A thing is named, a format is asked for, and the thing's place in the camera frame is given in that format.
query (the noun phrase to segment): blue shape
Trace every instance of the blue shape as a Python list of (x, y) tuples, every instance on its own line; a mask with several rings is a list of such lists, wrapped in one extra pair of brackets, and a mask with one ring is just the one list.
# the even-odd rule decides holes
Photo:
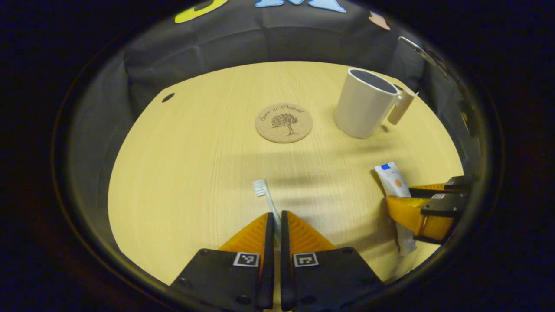
[(345, 13), (347, 10), (342, 8), (336, 0), (312, 0), (309, 1), (309, 5), (315, 8), (321, 8), (326, 10), (332, 10), (335, 12)]
[(283, 0), (260, 0), (260, 2), (256, 2), (254, 6), (257, 8), (264, 8), (264, 7), (275, 7), (284, 4), (285, 1)]

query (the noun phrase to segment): tree print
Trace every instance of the tree print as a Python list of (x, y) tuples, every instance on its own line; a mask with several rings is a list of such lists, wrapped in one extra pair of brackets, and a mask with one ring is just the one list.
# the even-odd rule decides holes
[(291, 128), (291, 125), (297, 122), (297, 118), (289, 113), (279, 114), (272, 118), (272, 128), (286, 126), (289, 128), (288, 135), (298, 134), (297, 132), (293, 131), (293, 128)]

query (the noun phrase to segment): yellow shape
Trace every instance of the yellow shape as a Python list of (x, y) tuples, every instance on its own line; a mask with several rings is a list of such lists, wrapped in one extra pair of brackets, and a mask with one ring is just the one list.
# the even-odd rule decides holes
[(412, 230), (415, 236), (441, 241), (451, 228), (453, 218), (421, 215), (420, 208), (428, 201), (427, 198), (387, 196), (387, 211), (393, 220)]
[(434, 189), (434, 190), (445, 190), (443, 183), (419, 185), (417, 187), (411, 187), (411, 189)]
[(260, 254), (260, 271), (262, 272), (267, 219), (268, 213), (261, 215), (241, 231), (237, 232), (237, 234), (223, 244), (218, 250), (230, 251), (232, 253)]
[(190, 21), (194, 18), (197, 18), (201, 15), (204, 15), (204, 14), (210, 12), (210, 11), (213, 11), (213, 10), (223, 6), (227, 1), (228, 0), (214, 0), (212, 2), (212, 4), (210, 4), (209, 6), (204, 7), (202, 9), (195, 10), (196, 8), (199, 7), (199, 5), (202, 5), (202, 3), (199, 3), (196, 6), (193, 6), (189, 9), (177, 14), (175, 16), (175, 22), (179, 24), (179, 23), (184, 23), (184, 22)]
[(315, 253), (336, 247), (320, 232), (294, 213), (287, 211), (289, 221), (289, 257), (299, 253)]

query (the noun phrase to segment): mug handle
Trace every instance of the mug handle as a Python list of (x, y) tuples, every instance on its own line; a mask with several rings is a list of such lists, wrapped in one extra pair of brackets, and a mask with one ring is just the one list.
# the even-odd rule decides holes
[(412, 103), (412, 100), (416, 97), (416, 94), (411, 89), (400, 89), (401, 94), (398, 96), (397, 103), (387, 117), (387, 121), (391, 124), (399, 123), (399, 120), (401, 120), (401, 117), (403, 117), (404, 113), (407, 111), (408, 107)]

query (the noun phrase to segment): table surface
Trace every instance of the table surface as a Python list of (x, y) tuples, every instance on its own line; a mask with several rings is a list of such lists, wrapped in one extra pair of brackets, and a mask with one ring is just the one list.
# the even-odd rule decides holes
[[(171, 284), (199, 249), (217, 249), (268, 211), (266, 199), (253, 191), (253, 181), (264, 178), (279, 212), (297, 214), (336, 246), (356, 248), (382, 280), (427, 259), (438, 245), (417, 242), (411, 255), (398, 255), (395, 225), (371, 171), (393, 161), (408, 185), (445, 182), (463, 174), (455, 146), (420, 98), (398, 125), (385, 119), (367, 139), (343, 133), (332, 114), (348, 69), (250, 64), (158, 94), (126, 137), (110, 179), (109, 220), (121, 251)], [(311, 133), (289, 144), (262, 138), (255, 118), (276, 103), (306, 108), (314, 119)], [(276, 278), (278, 310), (279, 269)]]

